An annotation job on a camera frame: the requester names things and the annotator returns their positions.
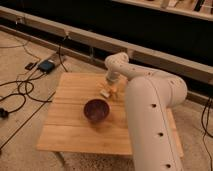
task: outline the dark bowl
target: dark bowl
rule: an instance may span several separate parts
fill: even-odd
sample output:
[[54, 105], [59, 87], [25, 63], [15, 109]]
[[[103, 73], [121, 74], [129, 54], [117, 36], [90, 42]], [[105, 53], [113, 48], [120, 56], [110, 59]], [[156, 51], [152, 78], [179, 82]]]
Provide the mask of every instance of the dark bowl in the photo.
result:
[[92, 123], [104, 120], [109, 114], [109, 105], [101, 99], [93, 99], [84, 106], [84, 115]]

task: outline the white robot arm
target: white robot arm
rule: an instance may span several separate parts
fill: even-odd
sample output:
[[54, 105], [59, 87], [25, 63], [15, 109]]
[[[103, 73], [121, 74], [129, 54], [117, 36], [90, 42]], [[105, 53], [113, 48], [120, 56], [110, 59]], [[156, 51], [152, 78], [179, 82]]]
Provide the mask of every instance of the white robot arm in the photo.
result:
[[106, 79], [115, 83], [119, 75], [129, 80], [125, 111], [136, 171], [183, 171], [166, 108], [184, 101], [185, 82], [178, 76], [129, 64], [126, 53], [106, 58]]

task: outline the plug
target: plug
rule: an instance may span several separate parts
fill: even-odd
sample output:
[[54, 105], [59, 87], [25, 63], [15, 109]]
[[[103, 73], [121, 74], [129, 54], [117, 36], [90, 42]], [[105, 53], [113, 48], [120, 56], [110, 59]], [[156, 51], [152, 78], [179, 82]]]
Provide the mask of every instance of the plug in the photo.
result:
[[0, 118], [6, 119], [9, 116], [9, 112], [4, 110], [3, 108], [0, 108]]
[[25, 69], [28, 70], [28, 71], [31, 71], [36, 65], [37, 65], [38, 62], [30, 62], [28, 63], [26, 66], [25, 66]]

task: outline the cable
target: cable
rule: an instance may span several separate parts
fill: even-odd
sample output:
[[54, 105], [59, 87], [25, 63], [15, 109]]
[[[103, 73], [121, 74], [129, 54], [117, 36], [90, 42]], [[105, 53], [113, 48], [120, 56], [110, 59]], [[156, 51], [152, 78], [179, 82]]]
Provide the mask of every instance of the cable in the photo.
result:
[[200, 11], [200, 9], [201, 9], [203, 3], [204, 3], [204, 0], [198, 0], [198, 1], [197, 1], [197, 4], [196, 4], [195, 7], [194, 7], [194, 11]]
[[18, 108], [14, 109], [14, 110], [11, 110], [11, 111], [8, 111], [8, 114], [11, 114], [11, 113], [19, 111], [25, 105], [25, 103], [27, 101], [26, 97], [23, 94], [13, 93], [13, 94], [9, 94], [8, 96], [5, 96], [2, 99], [0, 99], [0, 102], [3, 101], [3, 100], [6, 100], [7, 98], [9, 98], [11, 96], [21, 96], [21, 97], [23, 97], [24, 101], [22, 102], [22, 104]]
[[66, 39], [67, 39], [67, 36], [63, 38], [61, 44], [60, 44], [59, 47], [58, 47], [58, 57], [59, 57], [61, 66], [64, 68], [64, 71], [65, 71], [65, 72], [68, 72], [67, 68], [64, 66], [63, 61], [62, 61], [62, 59], [61, 59], [61, 47], [62, 47], [63, 42], [64, 42]]
[[29, 43], [29, 41], [25, 42], [22, 45], [15, 45], [15, 46], [0, 46], [0, 49], [12, 49], [12, 48], [18, 48], [18, 47], [23, 47], [23, 46], [27, 46], [27, 44]]
[[24, 75], [27, 75], [28, 73], [29, 73], [30, 71], [27, 71], [27, 72], [25, 72], [25, 73], [23, 73], [23, 74], [18, 74], [17, 75], [17, 77], [16, 77], [16, 81], [18, 81], [18, 79], [19, 79], [19, 77], [20, 76], [24, 76]]
[[[52, 97], [53, 97], [53, 95], [55, 94], [55, 92], [54, 93], [52, 93], [48, 98], [47, 98], [47, 101], [49, 101]], [[7, 145], [9, 142], [10, 142], [10, 140], [28, 123], [28, 121], [45, 105], [46, 103], [44, 102], [44, 103], [42, 103], [41, 104], [41, 106], [39, 106], [37, 109], [36, 109], [36, 111], [35, 112], [33, 112], [32, 113], [32, 115], [26, 120], [26, 121], [24, 121], [24, 123], [1, 145], [1, 147], [0, 147], [0, 151], [5, 147], [5, 145]]]
[[22, 6], [22, 9], [23, 9], [23, 17], [24, 17], [24, 23], [26, 24], [26, 16], [25, 16], [25, 13], [26, 13], [26, 10], [25, 10], [25, 5], [24, 5], [24, 0], [20, 0], [21, 1], [21, 6]]
[[211, 14], [213, 14], [213, 2], [212, 2], [212, 4], [211, 4], [211, 6], [212, 6], [212, 8], [211, 8]]
[[[206, 105], [205, 105], [205, 107], [203, 109], [203, 112], [202, 112], [201, 124], [202, 124], [202, 127], [204, 129], [204, 134], [203, 134], [202, 141], [203, 141], [204, 147], [205, 147], [205, 149], [206, 149], [206, 151], [207, 151], [207, 153], [209, 155], [209, 159], [210, 159], [210, 170], [213, 171], [212, 156], [211, 156], [211, 153], [209, 152], [208, 147], [207, 147], [206, 142], [205, 142], [205, 137], [206, 137], [206, 135], [208, 135], [208, 124], [209, 124], [209, 115], [210, 115], [211, 106], [212, 106], [212, 99], [209, 98], [207, 100]], [[207, 111], [207, 117], [206, 117], [206, 124], [204, 125], [204, 115], [205, 115], [206, 109], [208, 109], [208, 111]]]
[[202, 125], [202, 128], [204, 129], [204, 131], [206, 132], [206, 134], [210, 137], [210, 138], [213, 138], [213, 135], [207, 130], [207, 127], [204, 123], [204, 115], [205, 115], [205, 111], [206, 111], [206, 108], [211, 108], [209, 107], [209, 103], [211, 102], [211, 98], [208, 99], [208, 101], [206, 102], [206, 105], [204, 107], [204, 110], [202, 112], [202, 116], [201, 116], [201, 125]]
[[[31, 75], [30, 75], [26, 80], [21, 81], [21, 80], [17, 80], [17, 79], [16, 79], [16, 81], [9, 81], [9, 82], [0, 84], [0, 87], [1, 87], [1, 86], [6, 86], [6, 85], [9, 85], [9, 84], [15, 84], [15, 83], [16, 83], [16, 84], [17, 84], [17, 88], [16, 88], [16, 89], [18, 90], [18, 93], [13, 93], [13, 92], [12, 92], [11, 94], [9, 94], [9, 95], [7, 95], [7, 96], [1, 97], [0, 102], [4, 101], [4, 100], [6, 100], [6, 99], [8, 99], [8, 98], [10, 98], [10, 97], [12, 97], [12, 96], [21, 96], [21, 97], [23, 98], [22, 104], [21, 104], [18, 108], [14, 109], [14, 110], [12, 110], [12, 111], [9, 111], [9, 112], [7, 111], [8, 114], [11, 114], [11, 113], [14, 113], [14, 112], [19, 111], [19, 110], [25, 105], [25, 103], [26, 103], [26, 96], [29, 97], [29, 98], [32, 99], [32, 100], [35, 100], [35, 101], [38, 101], [38, 102], [42, 102], [42, 103], [50, 103], [50, 102], [52, 102], [52, 101], [38, 100], [38, 99], [35, 99], [35, 98], [33, 98], [33, 97], [31, 97], [31, 96], [29, 95], [30, 93], [33, 92], [33, 90], [34, 90], [34, 88], [35, 88], [34, 84], [33, 84], [32, 82], [30, 82], [30, 81], [38, 80], [38, 79], [40, 79], [42, 76], [45, 75], [44, 73], [42, 73], [42, 74], [39, 75], [38, 77], [31, 78], [31, 77], [35, 74], [36, 71], [37, 71], [37, 70], [35, 70], [33, 73], [31, 73]], [[21, 86], [22, 86], [23, 84], [25, 85], [25, 89], [24, 89], [24, 92], [21, 92]]]
[[18, 42], [20, 42], [20, 43], [22, 44], [22, 47], [23, 47], [24, 51], [25, 51], [28, 55], [30, 55], [30, 56], [32, 56], [33, 58], [36, 58], [36, 59], [37, 59], [37, 61], [36, 61], [37, 63], [39, 63], [39, 62], [41, 61], [41, 58], [39, 58], [39, 57], [37, 57], [36, 55], [34, 55], [33, 53], [29, 52], [29, 50], [27, 49], [26, 45], [24, 45], [22, 41], [20, 41], [19, 39], [17, 39], [15, 36], [14, 36], [14, 38], [15, 38]]

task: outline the wooden table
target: wooden table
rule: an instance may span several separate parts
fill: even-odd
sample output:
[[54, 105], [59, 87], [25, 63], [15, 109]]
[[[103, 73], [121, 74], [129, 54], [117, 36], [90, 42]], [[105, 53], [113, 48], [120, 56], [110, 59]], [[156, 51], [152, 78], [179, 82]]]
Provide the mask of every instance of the wooden table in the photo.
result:
[[[126, 84], [124, 78], [119, 81], [118, 98], [106, 100], [110, 106], [110, 114], [106, 120], [91, 124], [83, 114], [87, 101], [94, 98], [104, 99], [99, 93], [104, 82], [104, 74], [62, 75], [37, 144], [38, 150], [132, 154], [123, 103]], [[180, 156], [183, 156], [171, 110], [168, 110], [168, 117]], [[64, 163], [59, 153], [56, 154]]]

